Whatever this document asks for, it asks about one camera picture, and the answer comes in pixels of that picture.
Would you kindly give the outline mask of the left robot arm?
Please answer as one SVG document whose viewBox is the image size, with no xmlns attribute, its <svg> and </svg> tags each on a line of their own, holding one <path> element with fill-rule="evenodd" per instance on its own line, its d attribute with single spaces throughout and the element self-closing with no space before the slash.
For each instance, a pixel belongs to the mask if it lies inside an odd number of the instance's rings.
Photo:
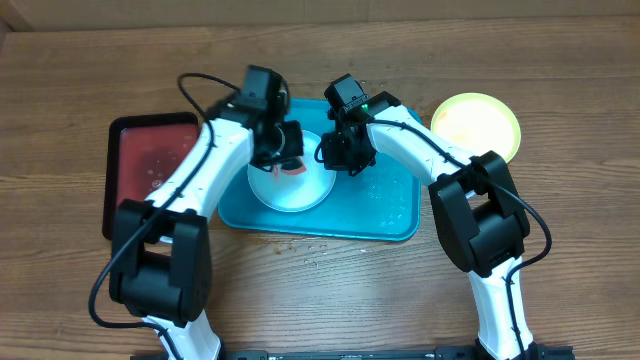
<svg viewBox="0 0 640 360">
<path fill-rule="evenodd" d="M 286 120 L 286 80 L 256 65 L 244 83 L 202 111 L 203 128 L 173 174 L 142 201 L 115 213 L 111 259 L 96 279 L 156 332 L 166 359 L 218 359 L 222 342 L 205 313 L 212 287 L 208 225 L 236 174 L 302 165 L 301 126 Z"/>
</svg>

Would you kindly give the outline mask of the yellow-green plate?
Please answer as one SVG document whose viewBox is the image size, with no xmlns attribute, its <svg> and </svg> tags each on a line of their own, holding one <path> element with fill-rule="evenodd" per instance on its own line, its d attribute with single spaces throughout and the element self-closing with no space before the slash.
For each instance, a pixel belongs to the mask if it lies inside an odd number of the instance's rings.
<svg viewBox="0 0 640 360">
<path fill-rule="evenodd" d="M 476 155 L 492 150 L 506 162 L 515 157 L 521 144 L 514 112 L 483 93 L 461 93 L 442 102 L 432 116 L 431 131 Z"/>
</svg>

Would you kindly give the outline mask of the red green sponge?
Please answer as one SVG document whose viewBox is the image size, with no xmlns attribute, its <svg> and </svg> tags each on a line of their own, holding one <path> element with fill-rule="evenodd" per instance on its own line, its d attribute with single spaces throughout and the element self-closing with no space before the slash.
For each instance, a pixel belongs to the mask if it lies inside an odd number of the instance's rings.
<svg viewBox="0 0 640 360">
<path fill-rule="evenodd" d="M 280 171 L 285 175 L 297 176 L 306 171 L 306 166 L 301 157 L 296 157 L 281 163 Z"/>
</svg>

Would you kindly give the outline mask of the light blue plate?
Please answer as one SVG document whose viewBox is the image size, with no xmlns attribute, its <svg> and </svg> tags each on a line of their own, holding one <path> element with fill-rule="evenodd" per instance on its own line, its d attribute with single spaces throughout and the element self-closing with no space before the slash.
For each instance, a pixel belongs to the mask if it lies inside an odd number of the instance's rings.
<svg viewBox="0 0 640 360">
<path fill-rule="evenodd" d="M 280 212 L 300 212 L 321 203 L 331 192 L 337 173 L 327 170 L 314 158 L 321 138 L 303 131 L 301 170 L 287 171 L 278 165 L 267 173 L 250 166 L 248 181 L 254 195 L 266 206 Z"/>
</svg>

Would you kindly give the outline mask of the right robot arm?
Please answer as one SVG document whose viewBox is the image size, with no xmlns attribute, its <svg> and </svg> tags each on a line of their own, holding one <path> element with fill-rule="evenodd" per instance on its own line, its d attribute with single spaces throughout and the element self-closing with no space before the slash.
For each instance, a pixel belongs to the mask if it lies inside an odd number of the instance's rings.
<svg viewBox="0 0 640 360">
<path fill-rule="evenodd" d="M 425 183 L 441 247 L 471 282 L 480 357 L 540 358 L 520 285 L 530 225 L 504 159 L 446 142 L 397 98 L 387 92 L 370 97 L 349 74 L 331 82 L 324 95 L 335 129 L 323 134 L 316 161 L 355 176 L 385 154 Z"/>
</svg>

